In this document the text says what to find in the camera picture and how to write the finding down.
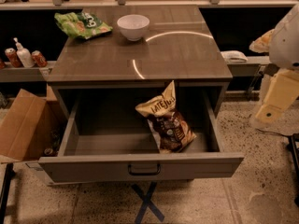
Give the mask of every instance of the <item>brown tabletop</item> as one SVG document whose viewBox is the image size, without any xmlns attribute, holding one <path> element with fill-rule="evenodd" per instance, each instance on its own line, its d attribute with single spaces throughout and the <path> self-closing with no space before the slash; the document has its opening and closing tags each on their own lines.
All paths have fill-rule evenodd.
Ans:
<svg viewBox="0 0 299 224">
<path fill-rule="evenodd" d="M 113 31 L 87 41 L 69 38 L 48 79 L 51 84 L 232 78 L 197 6 L 90 7 L 84 11 Z M 148 33 L 139 41 L 127 40 L 117 27 L 118 18 L 127 14 L 150 20 Z"/>
</svg>

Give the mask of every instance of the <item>cable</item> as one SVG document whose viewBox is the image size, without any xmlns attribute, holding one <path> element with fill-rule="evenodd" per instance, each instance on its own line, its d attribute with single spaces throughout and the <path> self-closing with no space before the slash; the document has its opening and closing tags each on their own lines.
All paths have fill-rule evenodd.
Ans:
<svg viewBox="0 0 299 224">
<path fill-rule="evenodd" d="M 282 137 L 286 137 L 286 138 L 291 137 L 291 135 L 285 135 L 285 134 L 282 134 L 282 133 L 276 133 L 276 132 L 271 132 L 271 131 L 263 131 L 263 130 L 260 130 L 260 129 L 256 129 L 256 130 L 258 132 L 264 133 L 264 134 L 271 134 L 271 135 L 282 136 Z"/>
</svg>

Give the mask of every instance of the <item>floor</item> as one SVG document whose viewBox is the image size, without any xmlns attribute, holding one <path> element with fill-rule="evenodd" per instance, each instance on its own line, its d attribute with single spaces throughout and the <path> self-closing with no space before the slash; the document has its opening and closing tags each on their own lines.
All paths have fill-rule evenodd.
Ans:
<svg viewBox="0 0 299 224">
<path fill-rule="evenodd" d="M 228 99 L 221 106 L 218 127 L 225 151 L 245 155 L 231 178 L 47 187 L 16 162 L 5 223 L 297 224 L 299 186 L 288 140 L 249 126 L 255 105 Z M 6 112 L 0 109 L 0 119 Z M 299 102 L 267 130 L 299 133 Z M 1 179 L 5 167 L 0 165 Z"/>
</svg>

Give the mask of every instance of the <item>floor marking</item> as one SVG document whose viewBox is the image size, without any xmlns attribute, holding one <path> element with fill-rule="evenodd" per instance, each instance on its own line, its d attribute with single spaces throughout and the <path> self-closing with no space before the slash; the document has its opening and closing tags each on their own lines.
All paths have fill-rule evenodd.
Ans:
<svg viewBox="0 0 299 224">
<path fill-rule="evenodd" d="M 141 223 L 143 216 L 146 214 L 147 208 L 151 210 L 151 212 L 161 221 L 164 221 L 165 216 L 163 213 L 155 206 L 155 204 L 150 200 L 153 194 L 153 191 L 155 191 L 155 188 L 157 186 L 156 182 L 151 182 L 149 186 L 149 190 L 147 192 L 147 195 L 144 195 L 142 189 L 136 185 L 132 185 L 132 189 L 138 194 L 138 196 L 142 199 L 143 203 L 140 207 L 140 210 L 138 212 L 138 215 L 135 219 L 135 224 Z"/>
</svg>

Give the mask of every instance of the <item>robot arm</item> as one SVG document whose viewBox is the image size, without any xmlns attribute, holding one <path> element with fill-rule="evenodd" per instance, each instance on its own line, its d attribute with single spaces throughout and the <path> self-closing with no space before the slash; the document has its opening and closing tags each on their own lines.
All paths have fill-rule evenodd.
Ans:
<svg viewBox="0 0 299 224">
<path fill-rule="evenodd" d="M 250 119 L 258 128 L 277 120 L 299 96 L 299 4 L 278 23 L 270 38 L 269 59 L 280 69 L 262 80 L 261 102 Z"/>
</svg>

